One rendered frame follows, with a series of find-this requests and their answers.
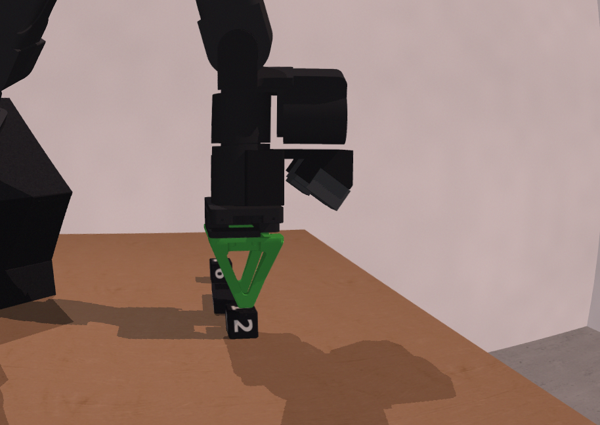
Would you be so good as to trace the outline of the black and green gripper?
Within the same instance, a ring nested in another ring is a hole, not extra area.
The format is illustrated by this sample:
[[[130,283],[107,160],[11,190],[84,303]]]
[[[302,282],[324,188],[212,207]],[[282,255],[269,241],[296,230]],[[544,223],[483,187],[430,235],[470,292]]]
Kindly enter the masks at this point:
[[[245,206],[245,150],[270,150],[270,144],[212,147],[204,229],[237,306],[252,308],[284,243],[284,236],[277,233],[284,207]],[[227,258],[230,251],[249,251],[241,280]]]

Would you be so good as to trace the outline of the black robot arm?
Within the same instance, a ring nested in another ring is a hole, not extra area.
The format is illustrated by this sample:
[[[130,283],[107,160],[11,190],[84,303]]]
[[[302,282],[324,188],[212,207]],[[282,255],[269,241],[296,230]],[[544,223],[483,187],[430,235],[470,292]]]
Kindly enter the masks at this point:
[[[2,90],[33,70],[56,1],[0,0],[0,100]],[[196,4],[221,90],[212,95],[211,143],[270,143],[271,96],[277,96],[283,144],[345,144],[347,82],[340,70],[265,67],[273,35],[263,0]],[[284,159],[293,159],[289,184],[339,209],[353,186],[353,150],[245,150],[245,206],[284,206]]]

